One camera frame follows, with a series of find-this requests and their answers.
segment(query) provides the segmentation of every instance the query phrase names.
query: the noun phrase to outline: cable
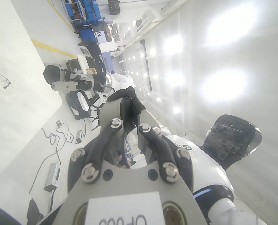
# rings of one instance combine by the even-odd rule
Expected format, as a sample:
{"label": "cable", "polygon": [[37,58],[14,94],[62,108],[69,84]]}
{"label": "cable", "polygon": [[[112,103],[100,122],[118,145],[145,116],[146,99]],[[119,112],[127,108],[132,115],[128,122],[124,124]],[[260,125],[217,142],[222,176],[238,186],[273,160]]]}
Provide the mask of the cable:
{"label": "cable", "polygon": [[39,173],[39,171],[40,171],[40,169],[41,169],[43,163],[46,161],[46,159],[48,159],[49,157],[53,156],[54,154],[58,154],[58,152],[64,147],[65,143],[66,143],[66,142],[69,142],[69,141],[67,140],[68,133],[69,133],[69,127],[68,127],[67,124],[65,124],[65,125],[66,125],[67,128],[68,128],[67,136],[65,136],[65,134],[64,134],[63,132],[58,131],[58,129],[56,130],[57,132],[60,132],[60,133],[63,133],[63,134],[64,134],[64,137],[65,137],[64,144],[63,144],[62,147],[58,150],[58,145],[59,145],[59,141],[60,141],[60,140],[58,140],[57,146],[56,146],[56,152],[53,153],[53,154],[51,154],[51,155],[49,155],[49,156],[47,156],[47,157],[42,161],[41,165],[40,165],[39,168],[38,168],[38,171],[37,171],[37,173],[36,173],[36,176],[35,176],[35,178],[34,178],[34,181],[33,181],[33,184],[32,184],[32,186],[31,186],[31,189],[30,189],[30,191],[29,191],[29,194],[31,193],[31,191],[32,191],[32,189],[33,189],[33,186],[34,186],[35,181],[36,181],[36,179],[37,179],[38,173]]}
{"label": "cable", "polygon": [[[57,147],[58,147],[58,144],[59,144],[59,141],[60,141],[60,137],[57,136],[57,135],[55,135],[54,133],[50,133],[49,136],[47,136],[46,133],[45,133],[45,130],[44,130],[43,128],[41,128],[41,129],[43,130],[45,137],[46,137],[46,138],[49,138],[49,143],[50,143],[50,145],[54,145],[55,142],[56,142],[56,140],[57,140],[57,138],[59,138],[59,139],[58,139],[58,142],[57,142],[57,146],[56,146],[56,154],[57,154],[57,157],[58,157],[59,162],[60,162],[60,164],[61,164],[61,160],[60,160],[60,157],[59,157],[59,154],[58,154],[58,151],[57,151]],[[53,136],[55,137],[55,140],[54,140],[54,142],[52,143],[52,142],[51,142],[51,137],[53,137]]]}
{"label": "cable", "polygon": [[83,133],[83,131],[81,130],[81,132],[82,132],[82,134],[83,134],[83,136],[86,136],[86,121],[85,121],[85,119],[83,118],[83,120],[84,120],[84,123],[85,123],[85,133]]}
{"label": "cable", "polygon": [[50,201],[50,208],[49,208],[49,212],[51,212],[52,210],[52,206],[53,206],[53,194],[55,194],[56,189],[53,190],[53,193],[51,195],[51,201]]}
{"label": "cable", "polygon": [[[65,124],[67,126],[67,137],[68,137],[68,133],[69,133],[69,126],[67,124]],[[61,132],[61,131],[58,131],[59,128],[56,129],[56,132],[59,132],[59,133],[62,133],[64,136],[64,132]],[[72,135],[72,133],[69,133],[69,136],[70,136],[70,141],[67,140],[67,137],[66,137],[66,141],[69,142],[69,143],[73,143],[73,144],[78,144],[77,142],[73,142],[74,140],[74,136]]]}

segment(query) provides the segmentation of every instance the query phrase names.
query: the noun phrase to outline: sign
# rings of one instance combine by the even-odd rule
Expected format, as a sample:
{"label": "sign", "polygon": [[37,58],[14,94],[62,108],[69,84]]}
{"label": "sign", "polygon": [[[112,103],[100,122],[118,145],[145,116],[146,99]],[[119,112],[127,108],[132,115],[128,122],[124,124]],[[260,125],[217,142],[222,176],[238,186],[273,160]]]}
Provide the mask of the sign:
{"label": "sign", "polygon": [[[104,31],[97,31],[95,33],[95,36],[96,36],[97,42],[99,44],[107,42],[106,35],[105,35]],[[102,58],[104,60],[104,65],[106,67],[106,71],[111,73],[111,71],[114,70],[114,66],[113,66],[113,62],[112,62],[112,58],[111,58],[110,53],[109,52],[104,52],[101,55],[102,55]]]}
{"label": "sign", "polygon": [[85,225],[165,225],[158,192],[91,198]]}

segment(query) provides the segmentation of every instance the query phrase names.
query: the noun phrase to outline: white robot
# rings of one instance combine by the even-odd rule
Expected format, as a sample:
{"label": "white robot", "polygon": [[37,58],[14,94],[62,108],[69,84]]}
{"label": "white robot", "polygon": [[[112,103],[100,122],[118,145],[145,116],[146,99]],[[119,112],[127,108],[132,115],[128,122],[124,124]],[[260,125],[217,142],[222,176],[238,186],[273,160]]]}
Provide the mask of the white robot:
{"label": "white robot", "polygon": [[[69,194],[54,211],[56,217],[45,218],[49,224],[93,224],[90,200],[101,197],[107,208],[100,211],[105,219],[99,225],[124,224],[120,213],[111,213],[112,217],[107,218],[112,209],[107,200],[152,192],[159,194],[163,219],[158,217],[155,223],[141,214],[130,224],[265,224],[257,216],[236,209],[234,190],[225,172],[259,146],[260,130],[251,123],[222,115],[208,132],[203,146],[198,147],[160,127],[136,98],[134,89],[128,87],[108,97],[100,111],[100,124],[99,135],[71,155]],[[130,168],[124,146],[126,135],[134,128],[146,166],[118,168],[115,165],[120,155],[126,168]],[[146,202],[138,204],[136,200],[130,204],[147,206]],[[128,209],[125,204],[117,205]],[[138,218],[142,218],[142,223],[137,223]]]}

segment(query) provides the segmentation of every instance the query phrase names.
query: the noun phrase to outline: metal screw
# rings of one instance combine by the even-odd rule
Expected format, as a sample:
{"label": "metal screw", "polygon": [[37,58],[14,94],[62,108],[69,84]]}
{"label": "metal screw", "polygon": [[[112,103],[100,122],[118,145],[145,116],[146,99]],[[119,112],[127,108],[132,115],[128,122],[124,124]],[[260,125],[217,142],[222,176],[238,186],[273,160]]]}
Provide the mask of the metal screw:
{"label": "metal screw", "polygon": [[95,167],[92,166],[92,163],[88,163],[84,166],[81,177],[84,182],[90,183],[96,179],[98,173],[99,170],[96,170]]}
{"label": "metal screw", "polygon": [[79,148],[79,149],[76,149],[75,151],[73,151],[70,159],[73,162],[76,162],[78,158],[80,158],[81,156],[84,156],[84,155],[85,155],[85,150],[83,148]]}
{"label": "metal screw", "polygon": [[147,123],[142,123],[142,124],[140,124],[140,126],[142,127],[143,132],[145,132],[145,133],[149,132],[151,129],[150,125]]}
{"label": "metal screw", "polygon": [[163,167],[165,168],[165,172],[167,174],[167,180],[171,183],[175,183],[179,178],[177,167],[171,162],[165,162]]}
{"label": "metal screw", "polygon": [[112,119],[112,128],[117,128],[121,125],[121,120],[119,118]]}
{"label": "metal screw", "polygon": [[187,158],[188,160],[190,160],[190,154],[189,154],[189,152],[186,150],[186,149],[184,149],[184,148],[178,148],[177,150],[176,150],[176,155],[179,157],[179,158]]}
{"label": "metal screw", "polygon": [[161,134],[161,130],[160,130],[159,127],[153,127],[153,129],[154,129],[154,131],[155,131],[158,135]]}

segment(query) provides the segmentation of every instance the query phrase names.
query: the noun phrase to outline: power adapter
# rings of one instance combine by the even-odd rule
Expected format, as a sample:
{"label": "power adapter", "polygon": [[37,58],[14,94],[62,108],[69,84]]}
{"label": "power adapter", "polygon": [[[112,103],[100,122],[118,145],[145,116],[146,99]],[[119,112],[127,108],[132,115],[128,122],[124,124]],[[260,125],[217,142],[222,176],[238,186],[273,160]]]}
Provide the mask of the power adapter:
{"label": "power adapter", "polygon": [[81,142],[82,142],[82,139],[81,139],[82,137],[83,137],[83,133],[82,133],[81,130],[79,130],[79,131],[77,132],[77,137],[76,137],[77,143],[81,143]]}

